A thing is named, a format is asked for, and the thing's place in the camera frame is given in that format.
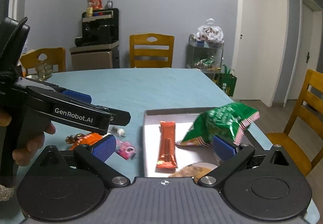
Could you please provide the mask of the person left hand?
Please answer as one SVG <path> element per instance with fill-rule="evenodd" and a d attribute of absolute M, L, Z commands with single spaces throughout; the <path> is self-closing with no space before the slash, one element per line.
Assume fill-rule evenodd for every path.
<path fill-rule="evenodd" d="M 1 127 L 6 127 L 10 124 L 12 118 L 8 114 L 1 112 Z M 56 129 L 52 123 L 50 123 L 44 130 L 45 133 L 55 134 Z M 12 152 L 12 157 L 18 166 L 27 166 L 37 153 L 37 151 L 44 145 L 45 135 L 41 133 L 36 137 L 29 140 L 24 148 L 16 149 Z"/>

